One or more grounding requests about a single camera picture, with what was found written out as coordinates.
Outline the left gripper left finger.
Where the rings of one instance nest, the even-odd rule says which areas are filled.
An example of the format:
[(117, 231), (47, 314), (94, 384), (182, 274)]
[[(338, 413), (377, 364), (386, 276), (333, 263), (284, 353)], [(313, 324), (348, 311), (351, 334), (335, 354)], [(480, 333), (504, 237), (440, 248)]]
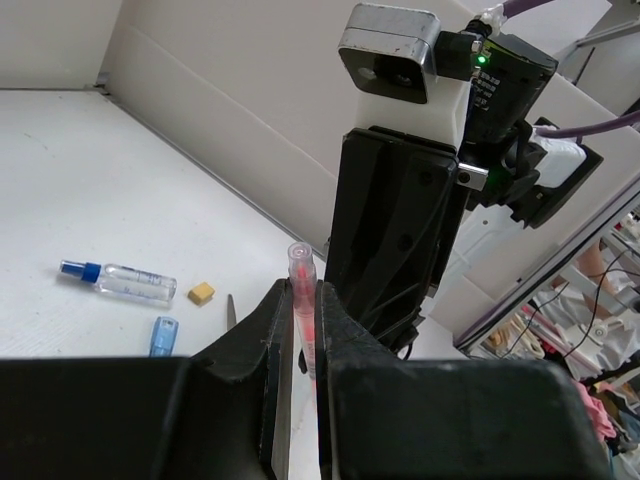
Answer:
[(245, 319), (194, 356), (193, 478), (287, 478), (292, 308), (291, 285), (278, 279)]

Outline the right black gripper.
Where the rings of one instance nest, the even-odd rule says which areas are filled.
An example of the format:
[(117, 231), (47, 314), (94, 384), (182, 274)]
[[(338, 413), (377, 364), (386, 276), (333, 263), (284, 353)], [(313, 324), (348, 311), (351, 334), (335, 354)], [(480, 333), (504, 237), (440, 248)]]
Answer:
[(457, 167), (454, 147), (382, 127), (343, 138), (324, 279), (394, 353), (416, 339), (453, 246)]

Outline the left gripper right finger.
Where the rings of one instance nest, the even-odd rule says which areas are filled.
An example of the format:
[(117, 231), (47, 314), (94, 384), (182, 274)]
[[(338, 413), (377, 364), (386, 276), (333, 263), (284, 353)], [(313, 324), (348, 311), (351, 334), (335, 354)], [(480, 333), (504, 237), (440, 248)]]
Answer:
[(333, 478), (333, 420), (331, 419), (330, 373), (342, 360), (367, 364), (371, 359), (397, 359), (366, 328), (352, 319), (335, 287), (319, 281), (315, 290), (314, 355), (318, 462), (322, 479)]

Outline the red pen clear cap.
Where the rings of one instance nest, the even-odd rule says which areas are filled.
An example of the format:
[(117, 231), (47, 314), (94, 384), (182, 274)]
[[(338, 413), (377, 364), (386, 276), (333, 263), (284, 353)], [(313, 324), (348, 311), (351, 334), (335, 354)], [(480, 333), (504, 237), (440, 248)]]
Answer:
[(312, 392), (316, 394), (315, 369), (315, 291), (317, 272), (312, 247), (297, 242), (288, 248), (289, 281), (293, 288), (293, 314), (298, 327), (302, 355)]

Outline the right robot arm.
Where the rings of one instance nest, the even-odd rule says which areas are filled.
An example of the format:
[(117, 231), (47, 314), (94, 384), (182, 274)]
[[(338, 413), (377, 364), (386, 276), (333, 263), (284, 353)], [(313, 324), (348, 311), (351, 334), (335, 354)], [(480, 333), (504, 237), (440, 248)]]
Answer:
[(366, 99), (418, 109), (400, 126), (368, 121), (345, 135), (325, 273), (392, 352), (416, 339), (425, 299), (541, 227), (602, 162), (576, 140), (546, 137), (548, 120), (526, 120), (553, 58), (478, 21), (416, 45), (339, 50)]

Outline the yellow eraser cube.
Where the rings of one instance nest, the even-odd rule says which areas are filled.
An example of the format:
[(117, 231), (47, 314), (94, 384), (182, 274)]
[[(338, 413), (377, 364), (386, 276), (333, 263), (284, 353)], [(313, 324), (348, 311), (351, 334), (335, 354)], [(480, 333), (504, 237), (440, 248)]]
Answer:
[(188, 299), (196, 306), (203, 306), (215, 295), (215, 289), (207, 282), (202, 282), (191, 288), (187, 294)]

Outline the blue correction tape dispenser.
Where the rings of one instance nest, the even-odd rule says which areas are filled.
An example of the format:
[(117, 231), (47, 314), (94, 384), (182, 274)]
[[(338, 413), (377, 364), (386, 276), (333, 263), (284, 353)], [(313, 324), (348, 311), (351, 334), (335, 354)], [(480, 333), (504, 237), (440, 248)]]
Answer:
[(159, 316), (153, 325), (149, 356), (169, 357), (172, 355), (179, 331), (179, 322), (171, 317)]

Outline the blue cap spray bottle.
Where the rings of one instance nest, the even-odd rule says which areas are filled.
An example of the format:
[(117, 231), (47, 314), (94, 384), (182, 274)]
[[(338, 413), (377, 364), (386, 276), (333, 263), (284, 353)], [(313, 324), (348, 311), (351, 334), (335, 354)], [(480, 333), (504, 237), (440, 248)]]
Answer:
[(59, 273), (89, 284), (101, 294), (163, 308), (171, 306), (177, 291), (175, 278), (117, 264), (62, 260)]

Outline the colourful cloth pile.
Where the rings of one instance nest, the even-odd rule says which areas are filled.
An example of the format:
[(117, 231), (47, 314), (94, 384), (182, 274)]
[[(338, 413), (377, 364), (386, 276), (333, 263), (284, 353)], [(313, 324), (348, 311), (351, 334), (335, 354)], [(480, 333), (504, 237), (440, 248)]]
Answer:
[(639, 356), (639, 226), (602, 235), (474, 351), (480, 358), (547, 360), (575, 379), (599, 440), (636, 448), (639, 415), (609, 383)]

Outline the black handled scissors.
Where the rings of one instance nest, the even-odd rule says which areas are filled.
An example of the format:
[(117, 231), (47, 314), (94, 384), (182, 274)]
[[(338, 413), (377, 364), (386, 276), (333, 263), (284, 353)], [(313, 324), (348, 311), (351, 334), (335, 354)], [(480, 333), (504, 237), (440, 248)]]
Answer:
[(234, 297), (232, 294), (227, 295), (226, 304), (226, 328), (231, 330), (237, 324), (237, 316), (235, 309)]

